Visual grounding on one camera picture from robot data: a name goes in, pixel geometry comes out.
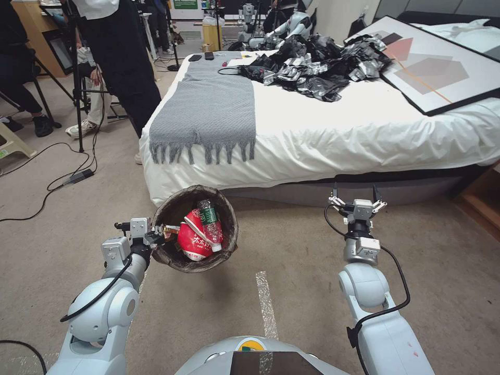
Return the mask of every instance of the gray blanket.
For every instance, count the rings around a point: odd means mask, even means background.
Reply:
[[[215,149],[216,163],[226,149],[230,164],[238,144],[243,161],[254,158],[255,103],[251,80],[242,76],[223,76],[217,71],[224,61],[241,57],[240,52],[221,52],[212,61],[190,62],[186,75],[158,113],[149,130],[149,150],[155,163],[179,162],[187,149],[189,163],[194,164],[193,144],[205,148],[205,161],[211,164]]]

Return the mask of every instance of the blanket fringe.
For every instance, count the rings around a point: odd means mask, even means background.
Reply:
[[[250,152],[248,157],[250,160],[253,160],[255,157],[255,138],[250,140]]]
[[[236,142],[226,143],[226,152],[228,154],[228,164],[233,164],[233,149],[236,146]]]
[[[189,164],[193,165],[194,164],[194,158],[193,158],[193,151],[191,150],[191,147],[193,147],[193,145],[191,143],[188,144],[188,145],[186,145],[187,156],[189,157]]]
[[[222,145],[217,143],[215,145],[215,160],[217,164],[220,164],[220,151],[222,150]]]
[[[255,157],[255,140],[249,140],[249,141],[241,141],[241,142],[229,142],[226,144],[221,144],[221,143],[208,143],[204,144],[205,148],[205,162],[206,164],[212,164],[214,161],[213,157],[213,151],[215,148],[215,161],[216,164],[220,164],[220,153],[222,151],[222,148],[226,148],[226,153],[227,153],[227,160],[228,164],[232,164],[233,161],[233,151],[236,145],[239,145],[241,149],[241,160],[242,161],[247,161],[253,160]],[[246,154],[247,146],[249,146],[249,152],[248,152],[248,158]],[[170,164],[172,164],[174,161],[177,161],[178,163],[181,160],[182,156],[182,150],[183,148],[187,148],[187,156],[189,158],[189,164],[193,165],[194,164],[194,156],[193,156],[193,143],[175,143],[175,142],[170,142],[168,144],[156,144],[156,143],[149,143],[149,151],[151,153],[151,157],[153,159],[153,162],[156,164],[163,164],[166,162],[167,155],[168,155],[168,161]]]
[[[205,144],[205,162],[212,164],[212,150],[214,149],[213,143]]]
[[[248,144],[248,141],[240,141],[238,142],[238,145],[240,145],[241,149],[241,159],[243,161],[246,161],[246,146]]]

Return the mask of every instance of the gray carpet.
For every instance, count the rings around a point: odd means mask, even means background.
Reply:
[[[165,93],[173,75],[160,74],[158,85]],[[63,82],[71,87],[70,77]],[[69,99],[50,80],[41,85],[56,119],[74,124]],[[0,103],[0,113],[11,112]],[[37,149],[70,141],[64,129],[38,139],[26,114],[15,118],[26,125],[20,137]],[[85,139],[85,149],[90,142]],[[101,277],[99,246],[118,234],[113,223],[155,212],[142,168],[133,161],[137,144],[127,121],[103,128],[94,177],[54,193],[31,221],[0,223],[0,339],[28,341],[49,364],[55,361],[67,329],[59,318],[85,286]],[[49,181],[82,160],[58,146],[1,178],[0,218],[35,212]],[[22,161],[8,157],[0,160],[0,168]],[[346,337],[345,327],[352,322],[337,282],[342,238],[324,222],[322,209],[231,201],[240,222],[240,248],[225,264],[203,274],[181,274],[152,261],[127,343],[128,374],[171,374],[203,345],[238,334],[263,335],[255,282],[255,273],[263,270],[279,338],[361,374]],[[445,198],[389,206],[376,217],[373,232],[405,271],[412,301],[403,316],[435,373],[498,373],[499,243]],[[388,256],[380,257],[380,269],[401,301],[404,291]],[[27,349],[4,345],[0,373],[41,371]]]

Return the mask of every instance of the bed frame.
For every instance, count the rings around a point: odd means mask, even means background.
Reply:
[[[500,28],[500,18],[419,11],[405,11],[397,19],[406,23],[444,24],[470,22],[490,18],[486,26]],[[488,166],[471,165],[453,169],[426,169],[400,172],[371,172],[364,174],[339,174],[335,178],[318,181],[288,183],[273,187],[242,187],[225,189],[229,197],[248,197],[283,203],[324,207],[334,182],[338,184],[343,199],[370,197],[376,184],[383,198],[390,204],[410,204],[448,194],[458,195],[488,169]]]

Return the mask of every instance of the power adapter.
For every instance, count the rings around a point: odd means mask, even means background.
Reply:
[[[91,176],[94,175],[94,172],[90,169],[85,169],[81,172],[75,173],[74,175],[70,176],[69,179],[67,179],[63,185],[69,185],[70,183],[76,184],[80,181],[83,181]]]

